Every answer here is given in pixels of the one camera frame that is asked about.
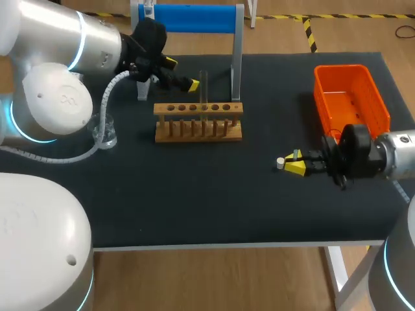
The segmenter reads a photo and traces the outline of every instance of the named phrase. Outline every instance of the orange container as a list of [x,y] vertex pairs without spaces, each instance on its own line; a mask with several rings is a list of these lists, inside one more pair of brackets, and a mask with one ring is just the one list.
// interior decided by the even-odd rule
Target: orange container
[[389,112],[365,66],[318,66],[314,76],[314,99],[327,136],[338,142],[347,124],[366,124],[373,139],[389,132]]

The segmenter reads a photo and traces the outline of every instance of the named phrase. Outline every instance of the test tube rack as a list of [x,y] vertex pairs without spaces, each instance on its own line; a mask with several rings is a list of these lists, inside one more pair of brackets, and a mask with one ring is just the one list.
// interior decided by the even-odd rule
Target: test tube rack
[[[154,104],[156,143],[216,143],[242,140],[241,102],[210,104]],[[185,121],[177,117],[196,116]]]

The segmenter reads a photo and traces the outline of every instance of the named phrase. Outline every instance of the white cap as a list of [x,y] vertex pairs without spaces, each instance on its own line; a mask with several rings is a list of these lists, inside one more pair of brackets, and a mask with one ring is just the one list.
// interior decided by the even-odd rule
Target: white cap
[[283,157],[279,157],[276,161],[277,163],[277,168],[279,170],[282,170],[284,168],[284,164],[285,164],[285,159]]
[[20,0],[0,1],[0,56],[13,49],[20,28]]
[[85,211],[52,181],[0,173],[0,220],[0,310],[43,310],[86,264],[91,228]]
[[23,88],[34,120],[50,133],[75,133],[91,119],[91,95],[65,65],[33,67],[23,79]]

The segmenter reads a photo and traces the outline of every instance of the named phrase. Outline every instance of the table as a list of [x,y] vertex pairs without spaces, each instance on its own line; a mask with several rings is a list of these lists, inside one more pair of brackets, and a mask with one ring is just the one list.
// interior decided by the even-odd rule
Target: table
[[[229,56],[175,58],[181,75],[197,78],[199,70],[209,71],[210,102],[230,101]],[[197,102],[198,95],[153,88],[148,102],[137,102],[136,84],[124,81],[110,99],[115,148],[58,166],[0,153],[0,170],[47,178],[71,191],[86,210],[96,250],[330,246],[326,255],[339,292],[348,276],[338,245],[381,244],[406,201],[391,182],[380,179],[356,180],[342,192],[325,175],[301,178],[271,168],[275,158],[295,148],[319,147],[313,70],[342,63],[369,68],[392,131],[414,127],[379,53],[246,55],[242,142],[154,144],[153,102]],[[96,110],[110,78],[86,77]],[[82,130],[31,151],[71,157],[92,143]],[[402,185],[412,197],[415,181]],[[347,287],[338,297],[343,306],[353,286]]]

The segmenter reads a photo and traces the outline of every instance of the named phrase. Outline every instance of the test tube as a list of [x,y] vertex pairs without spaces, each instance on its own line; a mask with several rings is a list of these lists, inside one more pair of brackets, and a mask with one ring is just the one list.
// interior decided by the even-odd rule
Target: test tube
[[206,70],[199,71],[199,95],[200,95],[200,114],[201,121],[207,121],[208,116],[203,113],[208,108],[208,72]]

